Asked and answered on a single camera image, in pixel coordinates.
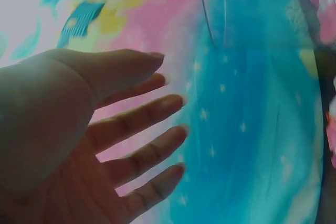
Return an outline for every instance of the hand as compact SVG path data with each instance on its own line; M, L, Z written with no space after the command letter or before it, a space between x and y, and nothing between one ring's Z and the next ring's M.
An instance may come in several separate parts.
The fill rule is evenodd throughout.
M0 69L0 222L124 224L166 198L183 165L126 196L115 188L170 156L185 127L121 159L100 163L95 155L180 110L181 96L88 125L95 109L164 86L155 73L162 62L132 50L54 49Z

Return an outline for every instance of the colorful fabric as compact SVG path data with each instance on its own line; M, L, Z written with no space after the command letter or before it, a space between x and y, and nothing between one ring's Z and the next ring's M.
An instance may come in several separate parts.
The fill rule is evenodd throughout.
M330 45L336 41L336 2L335 0L311 0L318 8L321 42Z
M3 1L3 66L54 47L166 54L160 71L170 75L168 87L99 110L92 119L168 92L188 96L177 115L99 155L118 158L172 124L191 126L168 161L119 189L125 194L168 165L186 163L173 195L134 223L314 223L323 120L314 54L299 47L310 42L300 5L225 3L207 0L206 19L202 0Z

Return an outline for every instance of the star print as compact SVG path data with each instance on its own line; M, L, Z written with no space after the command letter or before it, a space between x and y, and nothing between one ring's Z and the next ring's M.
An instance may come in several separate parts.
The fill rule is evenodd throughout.
M140 50L145 51L145 49L146 49L146 45L144 43L141 43L140 44Z
M204 48L204 53L205 53L205 54L208 54L208 53L209 53L209 48L208 48L208 47L205 47L205 48Z
M246 124L245 123L242 123L241 126L240 126L240 131L241 132L245 132L246 131Z
M202 121L207 121L209 119L209 111L206 109L201 109L200 118Z
M180 202L180 204L181 204L182 206L185 207L185 206L187 205L187 199L186 199L186 197L181 196L179 202Z
M127 42L128 43L132 42L132 36L131 35L127 35Z
M195 72L198 72L201 69L201 65L198 62L195 62L193 68Z
M191 82L187 82L187 84L185 86L187 91L191 89L191 85L192 85Z
M177 157L177 160L178 160L178 162L183 162L184 161L184 157L182 155L179 155Z
M224 56L223 57L223 63L227 63L227 60L228 60L227 56Z
M214 149L213 146L211 146L211 148L210 148L210 156L211 156L212 158L214 158L214 157L216 156L216 152L215 152L215 149Z
M184 175L184 180L188 183L190 181L190 177L188 174Z
M221 84L221 85L219 85L219 88L220 88L220 92L221 93L224 93L225 91L226 91L226 87L225 87L225 85L223 85L223 84Z
M286 157L285 157L285 156L281 156L281 157L280 157L280 161L281 161L281 163L283 164L283 163L286 161Z

